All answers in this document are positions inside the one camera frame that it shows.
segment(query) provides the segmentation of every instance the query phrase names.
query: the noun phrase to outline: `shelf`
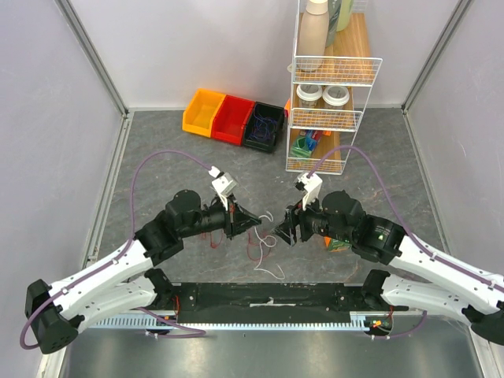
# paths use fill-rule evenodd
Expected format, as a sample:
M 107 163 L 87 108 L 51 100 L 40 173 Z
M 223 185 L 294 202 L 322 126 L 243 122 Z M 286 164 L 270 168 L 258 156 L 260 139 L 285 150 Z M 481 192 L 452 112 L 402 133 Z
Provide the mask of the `shelf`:
M 325 49 L 323 57 L 295 56 L 294 83 L 370 87 L 381 61 L 371 57 L 364 13 L 352 13 L 349 25 L 338 31 L 335 42 Z
M 300 130 L 291 129 L 289 151 L 291 151 L 292 144 L 299 135 Z M 339 132 L 332 132 L 330 135 L 322 135 L 317 148 L 312 153 L 310 158 L 305 157 L 287 157 L 287 170 L 290 171 L 308 171 L 315 166 L 315 164 L 335 146 L 339 146 Z M 343 173 L 345 162 L 341 160 L 341 152 L 336 151 L 332 156 L 328 157 L 320 166 L 317 172 L 325 172 L 332 174 Z
M 356 132 L 358 122 L 362 112 L 354 111 L 354 96 L 352 88 L 350 100 L 343 106 L 342 110 L 324 109 L 324 99 L 320 98 L 317 107 L 314 109 L 298 108 L 299 100 L 296 95 L 297 85 L 295 85 L 294 107 L 291 111 L 291 127 L 298 129 L 311 128 L 314 130 L 329 130 L 336 132 Z

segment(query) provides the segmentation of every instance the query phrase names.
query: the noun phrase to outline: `yellow bin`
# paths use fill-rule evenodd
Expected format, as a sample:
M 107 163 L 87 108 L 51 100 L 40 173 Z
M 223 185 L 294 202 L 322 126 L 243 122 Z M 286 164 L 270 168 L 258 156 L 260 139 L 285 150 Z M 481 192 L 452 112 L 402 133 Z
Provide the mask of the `yellow bin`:
M 212 134 L 213 118 L 225 97 L 222 93 L 198 89 L 183 112 L 182 130 L 209 138 Z

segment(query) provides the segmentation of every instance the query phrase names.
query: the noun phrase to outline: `white wall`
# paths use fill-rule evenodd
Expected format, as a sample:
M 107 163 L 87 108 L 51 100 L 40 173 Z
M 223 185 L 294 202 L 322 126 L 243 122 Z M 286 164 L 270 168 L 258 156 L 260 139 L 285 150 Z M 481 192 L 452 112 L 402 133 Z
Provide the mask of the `white wall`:
M 0 365 L 25 378 L 26 287 L 79 268 L 120 115 L 54 2 L 0 2 L 0 35 Z
M 371 104 L 401 104 L 457 0 L 369 0 L 384 63 Z M 296 0 L 72 0 L 127 106 L 184 107 L 196 88 L 283 105 Z
M 455 256 L 504 274 L 504 3 L 473 2 L 409 118 Z M 499 348 L 504 357 L 504 348 Z

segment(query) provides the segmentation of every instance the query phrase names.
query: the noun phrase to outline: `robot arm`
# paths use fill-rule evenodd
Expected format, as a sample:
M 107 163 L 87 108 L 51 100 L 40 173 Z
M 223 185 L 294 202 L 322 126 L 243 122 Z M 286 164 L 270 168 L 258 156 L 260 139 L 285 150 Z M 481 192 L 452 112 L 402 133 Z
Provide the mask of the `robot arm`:
M 411 306 L 445 314 L 492 342 L 504 344 L 504 277 L 478 269 L 443 253 L 388 219 L 367 214 L 345 191 L 335 191 L 320 204 L 321 179 L 302 174 L 296 187 L 304 198 L 286 209 L 275 233 L 294 245 L 299 226 L 303 242 L 313 234 L 349 243 L 353 252 L 412 272 L 432 283 L 403 280 L 388 272 L 371 271 L 362 288 L 366 301 Z
M 48 298 L 63 293 L 31 323 L 41 351 L 53 353 L 92 324 L 125 310 L 171 302 L 172 285 L 154 266 L 180 252 L 183 238 L 222 229 L 232 239 L 261 223 L 235 201 L 232 194 L 235 181 L 229 175 L 218 175 L 213 186 L 217 195 L 210 206 L 202 206 L 196 192 L 180 191 L 164 210 L 135 233 L 132 243 L 125 243 L 106 258 L 51 285 L 43 280 L 32 283 L 27 291 L 27 318 Z M 121 254 L 126 246 L 129 249 Z M 92 276 L 67 289 L 72 282 L 91 273 Z M 124 283 L 142 273 L 145 274 Z

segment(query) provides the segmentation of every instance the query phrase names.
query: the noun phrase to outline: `white metal rack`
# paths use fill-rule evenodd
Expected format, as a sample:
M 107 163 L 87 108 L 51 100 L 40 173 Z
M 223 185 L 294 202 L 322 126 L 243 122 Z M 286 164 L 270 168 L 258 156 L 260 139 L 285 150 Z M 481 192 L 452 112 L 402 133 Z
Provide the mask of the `white metal rack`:
M 354 13 L 349 25 L 338 32 L 335 42 L 326 48 L 324 56 L 298 56 L 298 30 L 300 12 L 304 10 L 298 1 L 298 13 L 295 22 L 295 37 L 292 56 L 291 110 L 289 112 L 287 133 L 286 170 L 302 172 L 311 169 L 322 156 L 334 146 L 353 144 L 362 121 L 372 86 L 375 83 L 382 59 L 370 57 L 369 42 L 365 27 L 364 10 L 367 0 L 356 0 Z M 296 88 L 301 83 L 319 85 L 342 85 L 348 88 L 350 100 L 343 109 L 324 109 L 321 99 L 314 109 L 298 106 Z M 355 91 L 360 91 L 357 104 L 354 103 Z M 296 157 L 291 154 L 291 147 L 301 130 L 321 130 L 331 132 L 323 135 L 311 157 Z M 319 173 L 340 175 L 343 173 L 348 153 L 334 153 L 318 169 Z

